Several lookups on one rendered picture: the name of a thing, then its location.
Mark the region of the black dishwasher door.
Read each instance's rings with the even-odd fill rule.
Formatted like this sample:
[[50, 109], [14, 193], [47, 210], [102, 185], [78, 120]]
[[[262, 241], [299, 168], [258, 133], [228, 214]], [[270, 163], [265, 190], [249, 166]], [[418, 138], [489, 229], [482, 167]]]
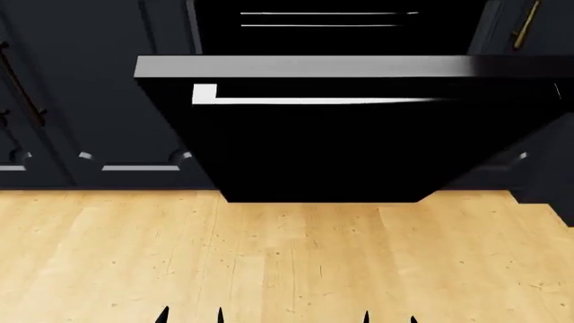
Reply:
[[134, 78], [232, 203], [414, 203], [574, 111], [574, 56], [139, 56]]

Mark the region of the dark cabinet door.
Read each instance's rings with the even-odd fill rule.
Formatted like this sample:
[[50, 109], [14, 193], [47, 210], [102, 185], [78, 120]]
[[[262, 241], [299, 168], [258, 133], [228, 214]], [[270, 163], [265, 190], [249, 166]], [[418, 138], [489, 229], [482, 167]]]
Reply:
[[[542, 0], [524, 45], [515, 37], [533, 0], [488, 0], [468, 53], [517, 56], [574, 56], [574, 0]], [[574, 112], [513, 148], [520, 172], [512, 196], [523, 204], [547, 204], [574, 228]]]
[[45, 115], [84, 188], [210, 189], [134, 79], [139, 56], [194, 53], [192, 0], [6, 3], [42, 82]]
[[[0, 39], [9, 45], [4, 53], [13, 67], [7, 36], [0, 20]], [[44, 127], [35, 123], [0, 66], [0, 190], [49, 190], [73, 184]]]

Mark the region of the black dishwasher interior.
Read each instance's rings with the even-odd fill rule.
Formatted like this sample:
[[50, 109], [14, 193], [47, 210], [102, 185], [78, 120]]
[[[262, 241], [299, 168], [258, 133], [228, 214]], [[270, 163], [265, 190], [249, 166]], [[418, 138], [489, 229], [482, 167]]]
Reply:
[[462, 56], [488, 0], [193, 0], [211, 56]]

